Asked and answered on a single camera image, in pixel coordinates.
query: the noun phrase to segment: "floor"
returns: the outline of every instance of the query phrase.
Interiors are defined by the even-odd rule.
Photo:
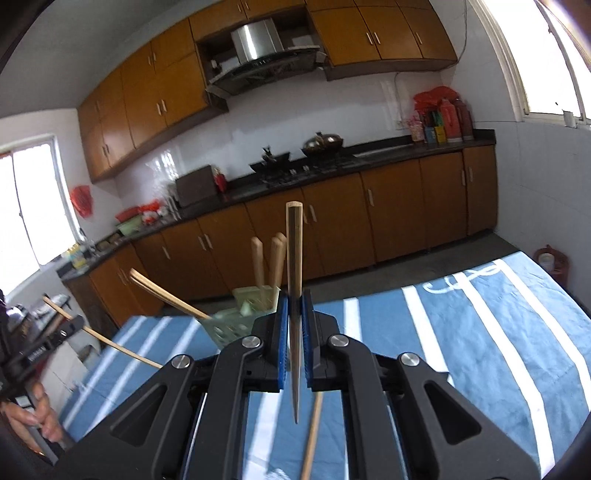
[[[486,232],[455,242],[429,252],[355,271],[313,280],[304,285],[312,293],[314,303],[360,297],[380,291],[413,285],[504,257],[517,249],[494,233]],[[214,314],[222,309],[235,307],[233,298],[218,301],[197,302],[196,308]],[[163,308],[162,315],[180,314],[172,307]]]

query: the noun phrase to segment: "ceiling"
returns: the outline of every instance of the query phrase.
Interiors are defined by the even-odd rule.
[[[75,108],[138,47],[212,0],[55,0],[0,73],[0,118]]]

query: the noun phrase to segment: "metal screw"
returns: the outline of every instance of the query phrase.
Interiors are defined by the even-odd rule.
[[[409,367],[416,367],[421,359],[416,353],[403,353],[400,357],[400,361]]]
[[[188,355],[177,355],[171,361],[174,368],[187,368],[191,365],[191,357]]]
[[[329,338],[329,342],[333,346],[347,346],[349,339],[345,335],[333,335]]]
[[[261,344],[261,339],[254,335],[249,335],[242,339],[242,346],[246,348],[256,348]]]

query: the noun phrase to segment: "red bottle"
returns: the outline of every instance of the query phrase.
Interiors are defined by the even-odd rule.
[[[457,110],[451,102],[444,98],[439,104],[439,111],[443,117],[443,126],[449,143],[462,142],[462,127],[457,116]]]

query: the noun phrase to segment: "stainless steel range hood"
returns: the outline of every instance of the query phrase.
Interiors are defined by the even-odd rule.
[[[317,45],[284,48],[272,19],[232,32],[240,65],[212,78],[207,91],[223,98],[305,72],[324,63]]]

